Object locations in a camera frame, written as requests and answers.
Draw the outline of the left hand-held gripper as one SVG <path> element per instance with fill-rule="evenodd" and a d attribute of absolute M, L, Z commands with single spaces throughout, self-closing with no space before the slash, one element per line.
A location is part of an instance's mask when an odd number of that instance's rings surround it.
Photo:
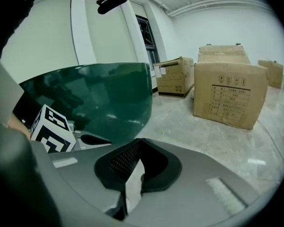
<path fill-rule="evenodd" d="M 66 117 L 47 105 L 43 105 L 38 113 L 30 130 L 30 139 L 41 142 L 48 154 L 71 152 L 81 148 L 99 148 L 112 144 L 107 139 L 82 134 L 80 147 Z"/>

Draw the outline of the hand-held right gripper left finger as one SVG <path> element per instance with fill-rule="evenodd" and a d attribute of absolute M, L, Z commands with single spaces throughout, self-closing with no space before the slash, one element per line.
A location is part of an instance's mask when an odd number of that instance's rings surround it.
<path fill-rule="evenodd" d="M 67 153 L 50 159 L 63 179 L 101 212 L 124 220 L 142 198 L 140 139 Z"/>

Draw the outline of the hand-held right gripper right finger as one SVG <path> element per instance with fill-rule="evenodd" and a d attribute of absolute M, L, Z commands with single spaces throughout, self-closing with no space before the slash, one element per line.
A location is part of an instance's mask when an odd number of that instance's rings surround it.
<path fill-rule="evenodd" d="M 147 192 L 124 222 L 135 227 L 239 227 L 251 218 L 259 194 L 237 174 L 196 151 L 165 142 L 144 142 L 176 156 L 182 170 L 161 192 Z"/>

